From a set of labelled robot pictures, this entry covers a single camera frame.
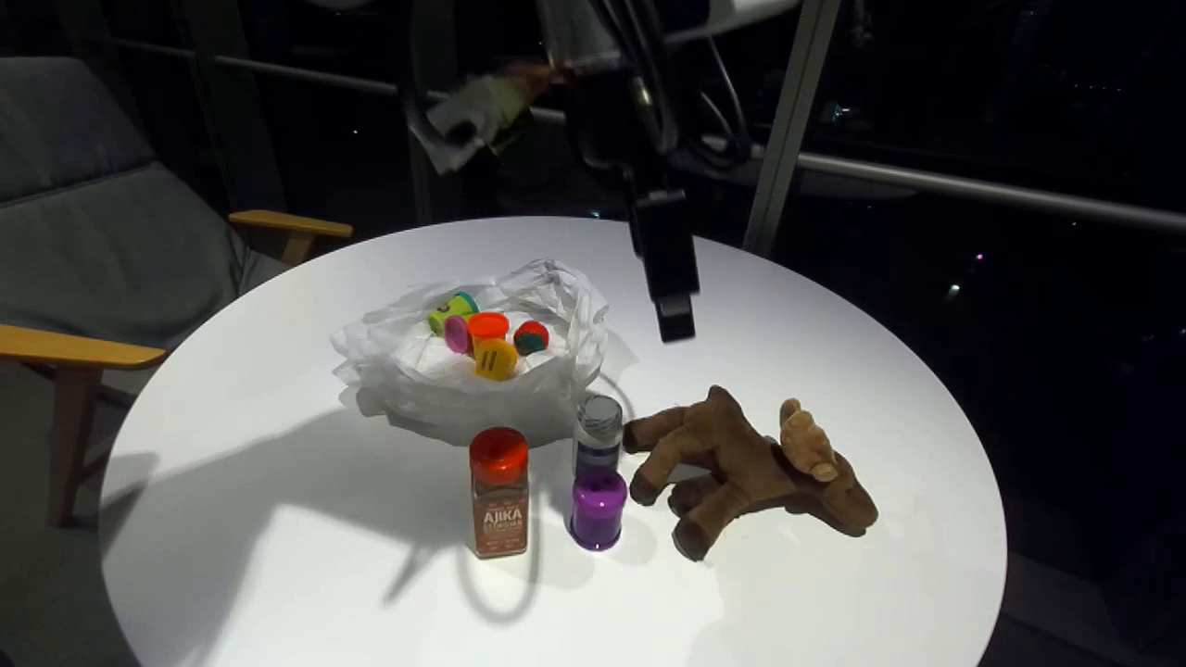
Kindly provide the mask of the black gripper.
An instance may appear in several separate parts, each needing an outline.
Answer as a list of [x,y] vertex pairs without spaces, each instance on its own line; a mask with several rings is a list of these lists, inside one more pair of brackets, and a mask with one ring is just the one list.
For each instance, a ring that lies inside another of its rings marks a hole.
[[618,65],[569,69],[568,132],[578,162],[621,195],[660,336],[688,341],[701,283],[685,193],[672,180],[683,126],[663,58],[625,55]]

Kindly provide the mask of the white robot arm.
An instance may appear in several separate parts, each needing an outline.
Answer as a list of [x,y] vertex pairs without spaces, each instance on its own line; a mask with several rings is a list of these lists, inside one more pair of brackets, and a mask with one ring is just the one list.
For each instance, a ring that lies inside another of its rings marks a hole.
[[740,94],[715,49],[801,0],[532,0],[568,83],[568,138],[625,205],[632,256],[663,341],[695,335],[693,176],[756,162]]

